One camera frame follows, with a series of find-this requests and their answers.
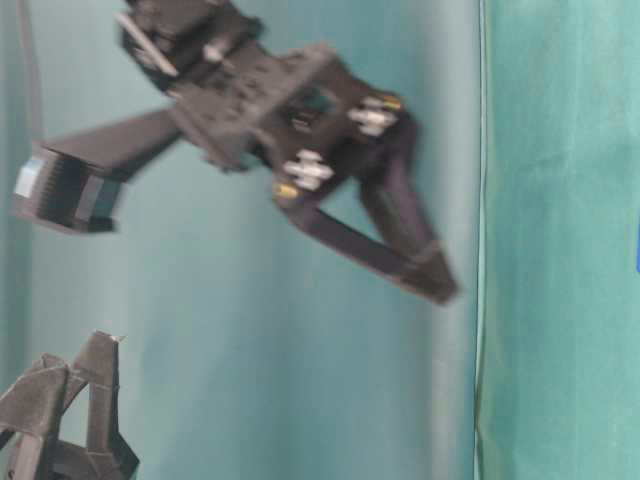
3d printed part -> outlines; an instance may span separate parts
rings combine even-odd
[[[260,21],[227,0],[129,0],[122,44],[173,100],[153,112],[46,143],[22,169],[18,215],[68,232],[113,229],[120,185],[183,137],[225,172],[250,152],[273,172],[274,200],[302,232],[403,288],[456,291],[411,187],[419,128],[401,99],[353,76],[324,44],[266,52]],[[383,242],[320,205],[350,178]]]
[[[85,447],[58,439],[60,422],[90,388]],[[73,364],[44,354],[0,397],[0,450],[19,435],[9,480],[129,480],[139,461],[118,430],[118,339],[96,332]]]

green backdrop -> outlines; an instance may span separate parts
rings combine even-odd
[[[121,232],[67,237],[2,217],[7,386],[93,329],[121,348],[121,429],[141,479],[473,475],[480,60],[474,0],[244,0],[276,51],[327,40],[426,126],[416,184],[463,293],[447,309],[296,233],[267,172],[172,149],[129,189]],[[164,104],[115,45],[122,3],[33,0],[49,136]],[[2,211],[28,156],[15,7],[0,7]],[[363,226],[351,195],[332,208]],[[74,410],[63,436],[82,441]]]
[[[640,4],[486,0],[482,478],[638,478]]]

gripper jaw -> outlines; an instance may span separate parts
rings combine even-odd
[[[89,386],[86,446],[59,440],[61,419]],[[71,365],[45,354],[0,397],[0,449],[20,435],[11,480],[128,480],[139,461],[118,430],[118,339],[96,332]]]

cable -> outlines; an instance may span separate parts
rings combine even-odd
[[[44,119],[42,113],[42,81],[35,49],[29,0],[16,0],[20,20],[20,43],[24,56],[24,69],[29,85],[29,128],[32,146],[35,149],[44,142]]]

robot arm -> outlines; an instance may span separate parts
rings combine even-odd
[[[393,94],[352,75],[324,44],[282,56],[229,0],[129,0],[122,45],[174,101],[162,110],[48,144],[23,168],[19,215],[71,232],[113,228],[120,186],[184,136],[223,171],[243,154],[274,174],[277,205],[300,230],[403,288],[445,302],[456,291],[410,185],[418,127]],[[384,243],[319,204],[354,177]]]

